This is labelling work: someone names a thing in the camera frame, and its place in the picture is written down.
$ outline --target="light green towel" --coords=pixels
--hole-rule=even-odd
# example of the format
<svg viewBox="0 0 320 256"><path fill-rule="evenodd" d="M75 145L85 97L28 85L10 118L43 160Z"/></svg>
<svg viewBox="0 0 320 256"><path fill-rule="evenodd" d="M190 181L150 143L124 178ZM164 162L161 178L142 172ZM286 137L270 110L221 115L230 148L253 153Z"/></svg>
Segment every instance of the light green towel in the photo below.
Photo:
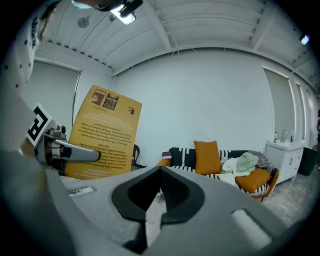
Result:
<svg viewBox="0 0 320 256"><path fill-rule="evenodd" d="M259 157L251 153L243 153L236 163L237 173L241 172L253 172L256 169Z"/></svg>

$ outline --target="book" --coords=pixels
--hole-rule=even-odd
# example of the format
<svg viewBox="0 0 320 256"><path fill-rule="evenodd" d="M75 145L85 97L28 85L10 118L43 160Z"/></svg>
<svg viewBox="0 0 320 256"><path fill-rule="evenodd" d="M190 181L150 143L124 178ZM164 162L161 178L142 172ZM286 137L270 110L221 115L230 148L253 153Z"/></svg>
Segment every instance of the book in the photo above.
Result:
<svg viewBox="0 0 320 256"><path fill-rule="evenodd" d="M171 153L170 152L162 152L162 159L171 159Z"/></svg>
<svg viewBox="0 0 320 256"><path fill-rule="evenodd" d="M95 162L68 162L65 175L98 179L131 171L142 104L93 85L72 126L69 143L99 151Z"/></svg>

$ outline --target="white cloth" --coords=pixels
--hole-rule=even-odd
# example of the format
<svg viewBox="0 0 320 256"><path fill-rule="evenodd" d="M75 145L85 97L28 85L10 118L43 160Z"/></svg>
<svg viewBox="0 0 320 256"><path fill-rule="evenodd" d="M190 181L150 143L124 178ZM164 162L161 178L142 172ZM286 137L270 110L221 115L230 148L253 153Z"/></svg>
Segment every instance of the white cloth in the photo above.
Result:
<svg viewBox="0 0 320 256"><path fill-rule="evenodd" d="M242 177L242 176L250 175L251 172L249 171L237 172L237 163L239 158L240 157L228 159L222 166L222 172L225 174L233 173L234 177Z"/></svg>
<svg viewBox="0 0 320 256"><path fill-rule="evenodd" d="M231 172L223 174L220 173L217 174L217 176L219 177L220 181L229 183L230 185L237 187L235 176Z"/></svg>
<svg viewBox="0 0 320 256"><path fill-rule="evenodd" d="M232 173L236 172L238 157L237 158L230 158L222 166L222 170L224 173Z"/></svg>
<svg viewBox="0 0 320 256"><path fill-rule="evenodd" d="M225 162L228 160L228 158L227 157L225 157L225 156L223 156L222 158L221 158L221 160L220 160L220 165L221 166L224 166L224 164L225 164Z"/></svg>

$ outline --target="orange cushion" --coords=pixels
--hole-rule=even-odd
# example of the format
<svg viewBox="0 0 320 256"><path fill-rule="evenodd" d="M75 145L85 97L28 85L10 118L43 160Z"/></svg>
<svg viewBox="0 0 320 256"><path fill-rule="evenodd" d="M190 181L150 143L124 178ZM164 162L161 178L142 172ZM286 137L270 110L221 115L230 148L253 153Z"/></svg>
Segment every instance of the orange cushion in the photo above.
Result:
<svg viewBox="0 0 320 256"><path fill-rule="evenodd" d="M220 156L216 141L194 141L196 174L219 174L221 173Z"/></svg>
<svg viewBox="0 0 320 256"><path fill-rule="evenodd" d="M170 166L171 159L162 159L156 166Z"/></svg>
<svg viewBox="0 0 320 256"><path fill-rule="evenodd" d="M268 182L270 177L266 170L255 168L248 176L235 177L235 182L249 193L254 193L257 188Z"/></svg>

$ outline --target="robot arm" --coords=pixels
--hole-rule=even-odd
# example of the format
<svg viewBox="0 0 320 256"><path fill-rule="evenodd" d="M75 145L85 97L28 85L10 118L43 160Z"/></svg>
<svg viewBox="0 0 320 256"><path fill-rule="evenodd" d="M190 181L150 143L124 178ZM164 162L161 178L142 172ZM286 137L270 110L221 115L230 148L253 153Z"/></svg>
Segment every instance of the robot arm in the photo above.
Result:
<svg viewBox="0 0 320 256"><path fill-rule="evenodd" d="M36 118L27 132L27 138L34 147L35 158L44 166L64 170L65 161L98 161L101 153L68 143L66 127L58 124L41 106L33 110Z"/></svg>

